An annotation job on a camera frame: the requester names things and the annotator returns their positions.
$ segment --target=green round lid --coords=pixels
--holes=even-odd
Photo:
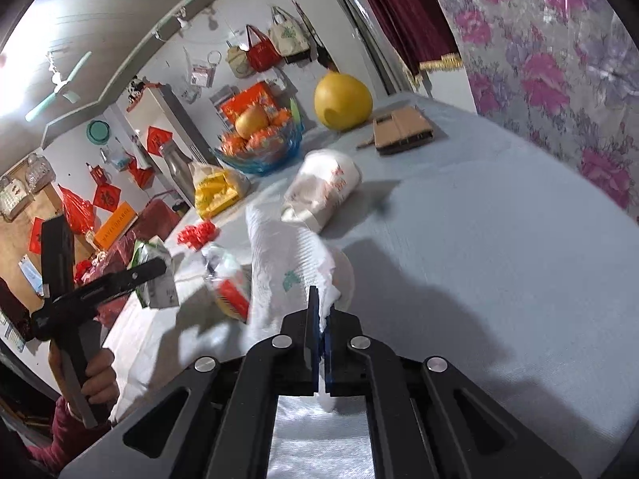
[[[86,138],[95,145],[104,145],[111,135],[109,124],[104,121],[91,121],[86,127]]]

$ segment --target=person's arm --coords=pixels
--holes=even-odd
[[[111,367],[113,353],[102,349],[86,368],[89,379],[82,386],[82,394],[89,397],[89,403],[110,403],[117,399],[119,391],[116,374]],[[60,386],[62,397],[56,402],[53,420],[53,443],[47,448],[28,447],[31,458],[43,464],[49,471],[58,474],[68,463],[98,441],[111,428],[105,424],[95,429],[86,429],[80,417],[73,413],[73,406],[65,399],[66,383],[62,374],[60,351],[51,343],[49,365]]]

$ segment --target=yellow plastic bag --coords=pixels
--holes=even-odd
[[[196,211],[203,220],[210,220],[244,198],[250,187],[248,178],[233,169],[193,162],[191,172],[196,189]]]

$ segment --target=red tote bag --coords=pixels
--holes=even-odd
[[[260,42],[253,45],[250,40],[250,33],[253,32]],[[253,67],[256,72],[264,72],[269,68],[275,66],[282,60],[282,56],[277,53],[276,48],[271,43],[268,36],[262,34],[253,25],[246,26],[246,35],[248,38],[248,52],[246,56],[248,63]]]

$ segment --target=white tote bag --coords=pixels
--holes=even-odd
[[[275,6],[271,7],[271,16],[273,17],[273,26],[268,29],[268,38],[275,46],[277,53],[287,63],[310,59],[311,45],[295,18]]]

